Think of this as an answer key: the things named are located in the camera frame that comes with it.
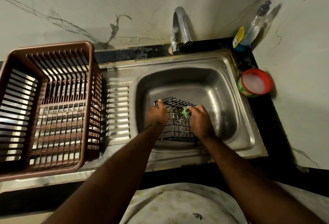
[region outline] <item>person's right arm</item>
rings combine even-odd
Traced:
[[[192,112],[193,133],[216,162],[248,220],[253,224],[324,223],[216,137],[209,114],[203,106],[189,109]]]

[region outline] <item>round plastic container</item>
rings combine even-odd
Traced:
[[[237,82],[239,91],[247,97],[264,95],[272,89],[272,86],[269,74],[258,68],[246,70]]]

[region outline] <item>clear plastic bottle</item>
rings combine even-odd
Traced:
[[[266,1],[260,8],[257,10],[257,15],[251,22],[250,26],[245,30],[245,36],[240,41],[240,43],[236,46],[235,50],[238,52],[245,51],[246,48],[250,47],[251,43],[256,39],[259,31],[261,31],[261,27],[264,24],[265,18],[264,16],[269,11],[269,6],[271,5],[271,1]]]

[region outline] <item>countertop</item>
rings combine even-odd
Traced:
[[[98,63],[147,59],[168,56],[169,44],[137,48],[105,50],[95,52]],[[230,48],[240,73],[257,68],[252,51],[235,52],[232,38],[213,39],[193,42],[191,46],[180,45],[182,54],[206,52]],[[268,152],[267,157],[249,159],[249,162],[272,180],[314,193],[329,196],[326,183],[321,180],[326,170],[298,168],[295,165],[286,135],[273,106],[271,95],[248,98],[261,137]],[[229,193],[223,177],[216,164],[192,165],[187,167],[146,172],[139,189],[176,182],[191,182],[219,188]],[[0,194],[0,217],[46,212],[55,210],[83,182],[44,186]]]

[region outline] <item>chrome faucet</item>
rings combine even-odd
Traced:
[[[178,47],[178,32],[181,29],[181,35],[183,38],[184,45],[192,44],[192,39],[190,36],[190,31],[188,30],[187,26],[187,16],[183,7],[179,6],[175,9],[174,12],[174,19],[172,23],[172,35],[171,35],[171,49],[172,54],[177,55],[180,54],[179,47]]]

